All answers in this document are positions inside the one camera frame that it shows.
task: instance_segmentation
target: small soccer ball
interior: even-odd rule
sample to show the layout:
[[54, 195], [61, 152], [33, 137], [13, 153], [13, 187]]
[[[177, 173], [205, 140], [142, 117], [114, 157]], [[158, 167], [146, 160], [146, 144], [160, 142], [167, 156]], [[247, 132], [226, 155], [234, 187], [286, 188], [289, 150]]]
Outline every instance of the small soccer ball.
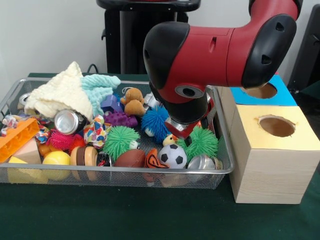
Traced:
[[171, 169], [183, 169], [187, 164], [187, 155], [182, 147], [170, 144], [159, 152], [159, 160]]

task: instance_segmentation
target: yellow plastic ball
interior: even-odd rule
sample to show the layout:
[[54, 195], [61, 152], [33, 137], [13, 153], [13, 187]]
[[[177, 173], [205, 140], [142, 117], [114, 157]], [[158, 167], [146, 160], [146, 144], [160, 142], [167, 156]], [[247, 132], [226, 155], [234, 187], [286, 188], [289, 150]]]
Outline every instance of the yellow plastic ball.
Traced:
[[[63, 151], [50, 152], [43, 160], [42, 164], [47, 165], [70, 165], [70, 156]], [[66, 179], [70, 171], [69, 170], [58, 170], [58, 169], [44, 169], [43, 173], [48, 179], [61, 181]]]

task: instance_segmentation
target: teddy bear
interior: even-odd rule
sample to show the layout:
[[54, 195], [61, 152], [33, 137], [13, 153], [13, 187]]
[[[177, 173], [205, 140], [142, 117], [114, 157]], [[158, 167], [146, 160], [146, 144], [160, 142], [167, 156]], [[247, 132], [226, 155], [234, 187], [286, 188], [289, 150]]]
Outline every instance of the teddy bear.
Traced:
[[142, 117], [146, 111], [144, 108], [144, 97], [138, 88], [130, 88], [125, 93], [125, 97], [120, 99], [120, 102], [125, 105], [124, 112], [128, 115], [136, 115]]

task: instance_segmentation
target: cardboard box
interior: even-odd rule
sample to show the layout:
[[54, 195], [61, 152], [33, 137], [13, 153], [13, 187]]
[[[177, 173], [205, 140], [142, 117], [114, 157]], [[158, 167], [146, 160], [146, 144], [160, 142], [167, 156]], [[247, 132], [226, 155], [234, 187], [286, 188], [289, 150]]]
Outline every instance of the cardboard box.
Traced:
[[241, 87], [219, 87], [218, 92], [229, 133], [236, 105], [297, 106], [279, 75], [274, 75], [261, 88], [245, 90]]
[[320, 141], [301, 109], [237, 104], [230, 124], [235, 201], [299, 204], [320, 160]]

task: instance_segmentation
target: cable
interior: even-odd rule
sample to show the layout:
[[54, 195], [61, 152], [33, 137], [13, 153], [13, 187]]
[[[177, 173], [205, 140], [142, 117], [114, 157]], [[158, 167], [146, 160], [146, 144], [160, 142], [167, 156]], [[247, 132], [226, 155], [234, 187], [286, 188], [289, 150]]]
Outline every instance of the cable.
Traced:
[[90, 73], [90, 70], [91, 70], [91, 68], [92, 67], [94, 67], [94, 69], [95, 69], [95, 72], [98, 74], [99, 73], [99, 71], [98, 71], [98, 68], [97, 68], [97, 66], [95, 65], [95, 64], [90, 64], [90, 66], [88, 67], [88, 70], [86, 71], [87, 73]]

